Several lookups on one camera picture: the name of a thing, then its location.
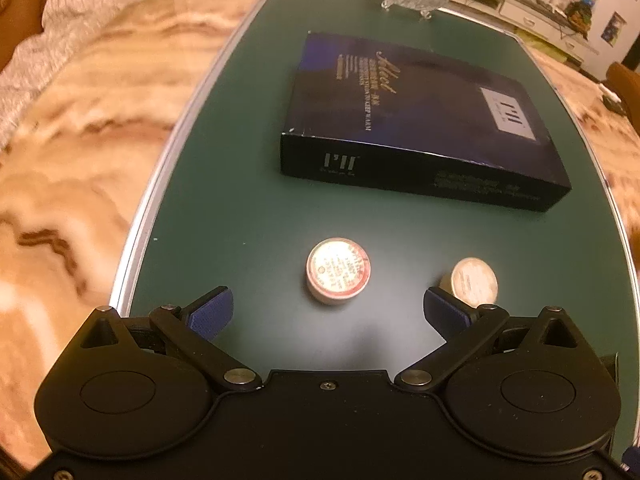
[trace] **box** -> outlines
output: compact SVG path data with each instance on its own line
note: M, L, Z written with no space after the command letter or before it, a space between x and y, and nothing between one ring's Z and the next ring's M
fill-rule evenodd
M422 50L310 33L282 173L545 211L570 189L517 81Z

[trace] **beige round cap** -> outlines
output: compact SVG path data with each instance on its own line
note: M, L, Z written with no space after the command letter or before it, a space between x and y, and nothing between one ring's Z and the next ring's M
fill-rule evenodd
M306 284L316 300L339 304L353 298L371 275L369 257L346 238L328 238L316 245L306 260Z
M495 303L498 298L498 280L489 265L479 258L464 258L444 276L440 287L466 304L477 308Z

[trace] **cylindrical container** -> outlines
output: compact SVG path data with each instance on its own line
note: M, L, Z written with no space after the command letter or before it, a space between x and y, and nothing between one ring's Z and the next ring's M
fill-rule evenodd
M346 238L328 238L316 245L306 260L306 284L324 304L341 304L357 296L371 275L369 257Z
M464 258L440 280L440 288L460 301L477 308L495 303L498 298L498 280L494 271L479 258Z

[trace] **marble table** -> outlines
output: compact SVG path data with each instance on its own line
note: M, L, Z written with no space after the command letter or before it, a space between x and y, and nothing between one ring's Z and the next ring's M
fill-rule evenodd
M91 309L108 302L165 141L256 1L128 7L58 73L0 154L0 445L27 467L48 452L36 388ZM533 55L587 135L640 260L638 135L594 83Z

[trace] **silver metal frame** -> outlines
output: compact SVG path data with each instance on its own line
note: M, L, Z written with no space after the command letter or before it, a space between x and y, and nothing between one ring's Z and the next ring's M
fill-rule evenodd
M154 168L154 172L151 174L145 193L140 200L140 205L138 206L136 215L134 216L133 222L131 223L129 235L122 250L122 256L120 258L120 263L118 264L118 270L116 272L116 276L113 282L113 288L111 290L109 304L111 306L114 306L121 316L129 315L133 293L136 287L136 282L138 281L138 274L142 265L142 259L145 254L146 245L151 234L151 229L154 225L154 221L156 220L156 215L158 214L158 209L160 207L160 203L162 202L162 197L164 196L166 187L169 184L169 179L174 171L174 167L176 165L176 162L178 161L178 157L182 152L184 143L189 137L189 133L191 131L191 128L193 127L193 123L198 117L204 101L208 97L211 89L213 88L213 85L215 85L218 76L225 67L226 62L229 60L229 57L231 56L233 50L236 48L240 39L249 28L252 21L258 15L258 12L266 3L266 1L267 0L258 0L255 3L253 9L244 17L239 27L228 38L224 47L220 50L218 56L212 62L206 77L196 88L191 99L185 106L184 112L175 124L171 136L169 137L168 142L164 147L164 150L162 151L156 167ZM580 138L582 139L582 142L584 143L585 148L587 149L587 152L591 157L591 161L593 162L596 172L598 173L600 183L602 184L607 200L609 201L609 206L613 212L614 220L616 222L618 233L620 235L620 241L625 252L626 265L629 272L629 280L631 282L634 305L636 308L636 329L637 333L640 335L640 291L638 289L638 280L636 278L636 268L631 258L631 250L629 248L628 239L626 237L624 225L622 223L622 216L620 216L620 211L613 199L609 184L604 177L602 167L600 166L600 163L593 153L591 145L584 135L584 132L582 131L577 118L566 104L564 98L559 94L556 86L553 85L553 83L548 78L548 76L546 76L546 73L540 67L536 59L531 55L525 43L516 34L513 34L508 30L495 27L494 25L484 23L470 16L465 16L464 14L455 10L446 8L442 8L440 10L442 12L446 12L447 14L452 14L453 16L463 18L464 20L478 23L483 27L488 27L496 30L497 32L501 32L502 34L505 34L517 41L524 52L526 52L529 58L532 60L534 65L545 77L549 86L551 86L551 88L556 93L556 96L562 103L562 106L564 106L564 108L566 109L569 117L571 117L571 120L574 122L576 129L580 133ZM638 359L640 362L640 345L638 346ZM636 408L636 428L634 432L636 436L636 442L638 441L639 430L640 396L638 399L638 407Z

